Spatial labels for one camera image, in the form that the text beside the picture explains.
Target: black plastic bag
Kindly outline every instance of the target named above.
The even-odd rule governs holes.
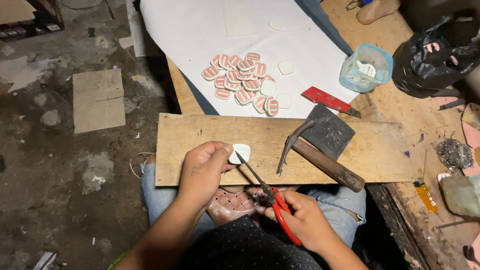
[[[434,27],[415,33],[393,55],[395,86],[416,98],[439,92],[457,96],[445,88],[465,78],[480,63],[479,46],[471,42],[478,30],[474,15],[466,19],[457,15],[444,16]]]

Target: metal plate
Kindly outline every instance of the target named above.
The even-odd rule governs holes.
[[[317,104],[308,118],[315,121],[301,137],[334,160],[342,154],[355,131],[323,104]]]

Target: red-handled scissors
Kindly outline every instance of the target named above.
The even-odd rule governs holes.
[[[237,156],[239,157],[240,161],[247,166],[247,168],[253,173],[255,178],[258,180],[260,183],[260,186],[262,186],[263,191],[265,194],[268,196],[268,201],[272,205],[273,211],[275,212],[276,220],[280,225],[282,226],[283,230],[287,234],[287,236],[290,238],[290,240],[296,244],[296,245],[301,245],[300,240],[293,235],[292,231],[288,227],[287,223],[283,219],[282,212],[280,212],[280,207],[287,212],[288,214],[291,214],[290,210],[288,209],[287,205],[283,202],[282,198],[280,198],[280,195],[278,195],[278,190],[265,184],[262,179],[257,175],[257,173],[250,167],[250,165],[242,158],[242,156],[235,151]]]

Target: hammer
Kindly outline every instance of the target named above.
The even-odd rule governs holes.
[[[282,157],[277,167],[277,174],[282,172],[282,166],[287,157],[288,151],[293,148],[297,153],[301,154],[308,161],[317,166],[320,170],[324,171],[330,177],[340,184],[348,187],[354,192],[359,192],[365,185],[365,180],[358,176],[356,173],[350,171],[342,164],[333,160],[331,157],[322,153],[320,150],[310,146],[306,142],[299,139],[299,136],[307,129],[315,127],[315,121],[308,118],[301,126],[299,126],[292,135],[288,136],[283,148]]]

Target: yellow lighter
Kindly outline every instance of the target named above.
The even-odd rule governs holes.
[[[419,193],[420,198],[427,207],[428,211],[432,213],[436,212],[438,210],[438,206],[433,200],[432,195],[427,188],[427,185],[425,185],[425,182],[423,182],[423,179],[421,177],[415,179],[415,182],[413,182],[413,186]]]

